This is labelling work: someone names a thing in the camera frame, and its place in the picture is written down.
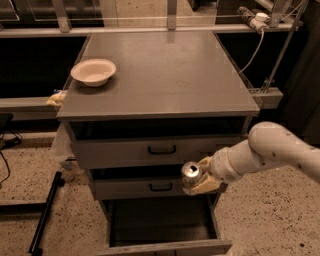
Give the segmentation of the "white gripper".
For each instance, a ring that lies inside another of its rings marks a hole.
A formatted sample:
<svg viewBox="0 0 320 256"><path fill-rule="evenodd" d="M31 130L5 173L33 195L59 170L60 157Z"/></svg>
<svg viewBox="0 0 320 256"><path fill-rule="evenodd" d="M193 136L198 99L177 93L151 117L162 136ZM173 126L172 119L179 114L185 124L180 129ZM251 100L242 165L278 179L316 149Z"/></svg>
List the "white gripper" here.
<svg viewBox="0 0 320 256"><path fill-rule="evenodd" d="M198 195L217 190L222 181L230 184L240 180L245 174L262 169L262 158L255 153L247 140L232 147L224 147L198 162L203 172L211 172L198 177L183 177L182 189L187 195Z"/></svg>

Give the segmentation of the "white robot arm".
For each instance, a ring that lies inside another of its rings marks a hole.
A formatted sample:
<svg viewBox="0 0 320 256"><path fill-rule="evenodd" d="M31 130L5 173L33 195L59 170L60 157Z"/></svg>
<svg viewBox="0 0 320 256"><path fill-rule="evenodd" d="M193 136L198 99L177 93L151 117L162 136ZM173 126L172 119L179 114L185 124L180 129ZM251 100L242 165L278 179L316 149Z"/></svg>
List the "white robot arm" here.
<svg viewBox="0 0 320 256"><path fill-rule="evenodd" d="M320 149L273 122L254 125L246 140L224 147L199 162L181 168L187 195L204 194L230 184L248 173L289 165L320 183Z"/></svg>

